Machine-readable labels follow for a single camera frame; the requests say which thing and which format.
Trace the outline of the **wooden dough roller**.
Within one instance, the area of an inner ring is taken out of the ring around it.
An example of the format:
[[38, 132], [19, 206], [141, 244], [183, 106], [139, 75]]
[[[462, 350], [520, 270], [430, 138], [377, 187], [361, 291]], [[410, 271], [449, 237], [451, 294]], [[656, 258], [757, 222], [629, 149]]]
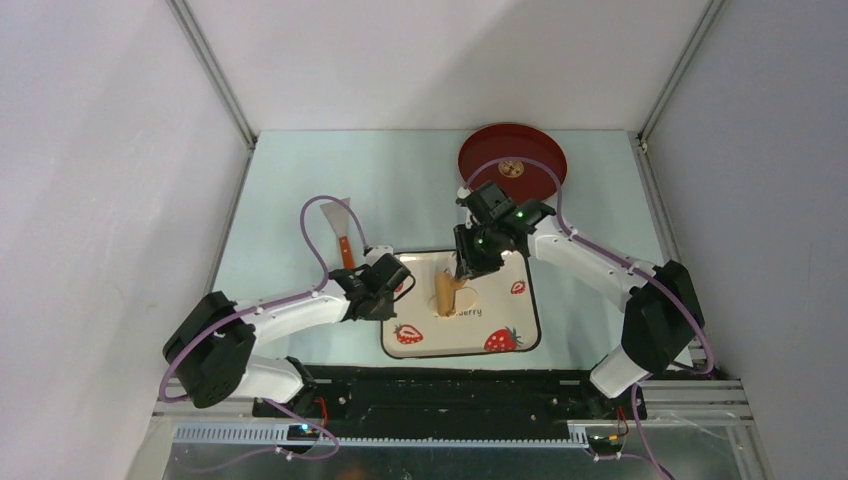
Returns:
[[456, 296], [466, 280], [458, 280], [450, 270], [443, 270], [434, 276], [436, 312], [441, 317], [449, 317], [456, 311]]

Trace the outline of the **white dough piece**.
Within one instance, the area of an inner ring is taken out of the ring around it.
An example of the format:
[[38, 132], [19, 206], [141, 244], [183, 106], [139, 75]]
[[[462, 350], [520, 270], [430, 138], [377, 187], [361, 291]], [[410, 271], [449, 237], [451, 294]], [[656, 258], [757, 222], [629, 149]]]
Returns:
[[[461, 290], [457, 292], [456, 296], [456, 311], [453, 315], [459, 315], [461, 312], [473, 309], [479, 303], [479, 295], [478, 293], [471, 287], [464, 286]], [[428, 308], [432, 312], [433, 315], [439, 316], [436, 312], [436, 299], [435, 294], [428, 301]]]

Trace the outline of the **white strawberry print tray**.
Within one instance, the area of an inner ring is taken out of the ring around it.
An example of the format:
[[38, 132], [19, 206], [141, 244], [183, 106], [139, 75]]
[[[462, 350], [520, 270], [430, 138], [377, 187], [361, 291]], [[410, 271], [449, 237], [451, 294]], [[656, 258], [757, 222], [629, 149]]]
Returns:
[[433, 315], [428, 301], [435, 294], [435, 274], [454, 264], [454, 253], [402, 254], [416, 284], [381, 327], [383, 351], [395, 359], [420, 359], [535, 349], [541, 326], [527, 261], [518, 252], [505, 252], [502, 259], [499, 271], [465, 284], [478, 293], [477, 306], [445, 318]]

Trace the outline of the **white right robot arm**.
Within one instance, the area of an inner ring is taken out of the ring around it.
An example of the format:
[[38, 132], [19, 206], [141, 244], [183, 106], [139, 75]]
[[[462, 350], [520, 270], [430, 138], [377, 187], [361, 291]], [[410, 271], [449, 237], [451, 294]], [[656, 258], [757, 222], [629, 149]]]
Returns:
[[702, 334], [691, 277], [680, 263], [657, 266], [597, 244], [558, 209], [536, 199], [518, 205], [491, 181], [459, 189], [456, 203], [466, 212], [454, 229], [457, 281], [495, 273], [505, 253], [517, 252], [565, 269], [622, 313], [619, 344], [592, 368], [581, 392], [591, 416], [610, 416], [622, 393], [665, 371]]

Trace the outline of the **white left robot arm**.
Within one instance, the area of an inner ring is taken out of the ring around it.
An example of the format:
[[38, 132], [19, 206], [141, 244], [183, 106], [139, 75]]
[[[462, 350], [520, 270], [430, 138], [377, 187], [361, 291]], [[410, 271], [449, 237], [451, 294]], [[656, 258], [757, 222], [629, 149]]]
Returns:
[[319, 285], [302, 293], [252, 302], [209, 293], [163, 346], [168, 364], [163, 380], [177, 379], [184, 390], [181, 400], [198, 409], [229, 398], [263, 398], [292, 416], [304, 416], [316, 403], [312, 377], [296, 358], [265, 357], [261, 349], [317, 326], [390, 320], [395, 302], [415, 284], [391, 250], [376, 249], [365, 264], [328, 271]]

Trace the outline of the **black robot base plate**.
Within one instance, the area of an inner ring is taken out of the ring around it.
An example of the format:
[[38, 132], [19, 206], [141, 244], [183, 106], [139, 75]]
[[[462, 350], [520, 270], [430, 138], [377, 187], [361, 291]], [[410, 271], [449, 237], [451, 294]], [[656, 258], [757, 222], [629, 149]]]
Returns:
[[611, 399], [590, 382], [359, 380], [309, 384], [282, 408], [257, 400], [252, 414], [290, 410], [351, 439], [534, 441], [571, 440], [574, 422], [629, 419], [629, 408], [628, 394]]

